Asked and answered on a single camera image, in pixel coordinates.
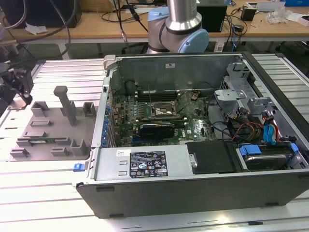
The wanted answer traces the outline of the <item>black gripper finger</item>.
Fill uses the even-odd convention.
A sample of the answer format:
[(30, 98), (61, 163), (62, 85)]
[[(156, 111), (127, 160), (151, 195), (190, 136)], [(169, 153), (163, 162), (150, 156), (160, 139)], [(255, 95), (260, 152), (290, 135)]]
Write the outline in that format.
[(6, 109), (6, 107), (12, 102), (12, 92), (5, 84), (0, 86), (0, 108)]
[(31, 71), (26, 69), (15, 70), (15, 82), (17, 84), (16, 89), (19, 95), (26, 105), (30, 105), (33, 100), (33, 97), (30, 94), (33, 88)]

